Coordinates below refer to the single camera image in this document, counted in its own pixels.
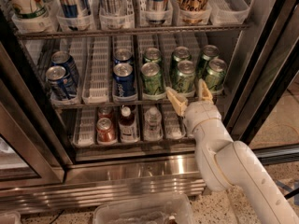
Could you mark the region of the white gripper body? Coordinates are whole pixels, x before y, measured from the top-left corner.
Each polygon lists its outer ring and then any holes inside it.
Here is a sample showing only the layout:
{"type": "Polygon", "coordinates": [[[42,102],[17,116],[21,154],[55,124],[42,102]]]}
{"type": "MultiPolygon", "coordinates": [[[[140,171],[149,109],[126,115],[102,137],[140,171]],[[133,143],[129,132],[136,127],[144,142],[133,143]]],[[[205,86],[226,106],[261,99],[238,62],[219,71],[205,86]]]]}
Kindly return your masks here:
{"type": "Polygon", "coordinates": [[[222,134],[221,114],[210,102],[190,103],[183,115],[188,136],[192,138],[217,138],[222,134]]]}

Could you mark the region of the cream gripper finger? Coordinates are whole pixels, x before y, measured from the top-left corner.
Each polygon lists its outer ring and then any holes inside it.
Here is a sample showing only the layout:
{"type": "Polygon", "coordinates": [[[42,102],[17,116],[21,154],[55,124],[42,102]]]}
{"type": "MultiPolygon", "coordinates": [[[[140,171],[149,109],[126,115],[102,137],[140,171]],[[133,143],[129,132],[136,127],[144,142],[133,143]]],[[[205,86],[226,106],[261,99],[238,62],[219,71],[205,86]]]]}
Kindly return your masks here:
{"type": "Polygon", "coordinates": [[[198,81],[198,98],[200,101],[213,102],[213,95],[208,89],[205,81],[201,78],[198,81]]]}
{"type": "Polygon", "coordinates": [[[166,87],[165,89],[166,89],[167,99],[173,106],[177,115],[183,117],[185,110],[187,109],[188,106],[188,99],[184,95],[177,93],[175,90],[173,90],[170,87],[166,87]]]}

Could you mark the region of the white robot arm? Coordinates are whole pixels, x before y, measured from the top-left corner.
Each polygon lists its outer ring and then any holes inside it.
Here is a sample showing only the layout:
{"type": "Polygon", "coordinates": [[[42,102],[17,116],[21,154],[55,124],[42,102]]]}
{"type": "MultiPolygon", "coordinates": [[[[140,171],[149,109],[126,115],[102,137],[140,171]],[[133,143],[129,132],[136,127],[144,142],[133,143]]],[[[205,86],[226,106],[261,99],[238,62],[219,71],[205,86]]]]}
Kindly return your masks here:
{"type": "Polygon", "coordinates": [[[235,141],[221,120],[204,80],[198,82],[196,102],[168,87],[166,95],[183,117],[196,141],[195,159],[206,185],[213,191],[239,186],[263,224],[299,224],[299,217],[253,151],[235,141]]]}

